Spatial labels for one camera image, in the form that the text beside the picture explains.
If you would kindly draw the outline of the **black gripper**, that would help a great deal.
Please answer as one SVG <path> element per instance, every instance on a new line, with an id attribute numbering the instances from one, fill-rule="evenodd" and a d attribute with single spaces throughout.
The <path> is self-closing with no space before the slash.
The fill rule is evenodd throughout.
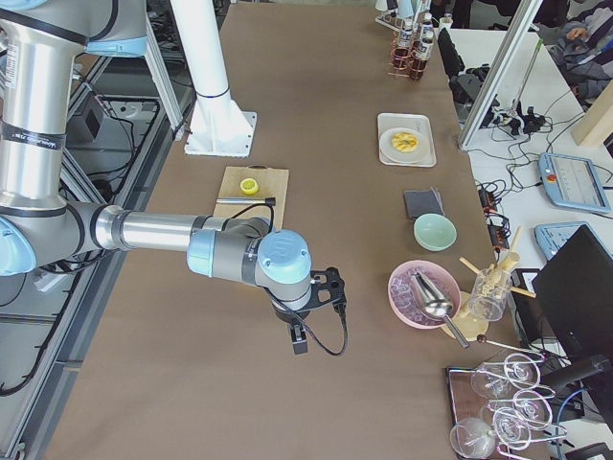
<path id="1" fill-rule="evenodd" d="M 295 356 L 306 354 L 308 352 L 306 318 L 310 310 L 293 310 L 274 295 L 270 296 L 270 300 L 275 314 L 288 324 L 293 354 Z"/>

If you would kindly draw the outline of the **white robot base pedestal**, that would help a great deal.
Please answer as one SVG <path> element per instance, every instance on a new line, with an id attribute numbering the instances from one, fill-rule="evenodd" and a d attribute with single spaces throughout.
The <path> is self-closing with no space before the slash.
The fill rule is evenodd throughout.
<path id="1" fill-rule="evenodd" d="M 178 0 L 171 7 L 196 93 L 185 152 L 247 157 L 257 114 L 232 99 L 213 3 Z"/>

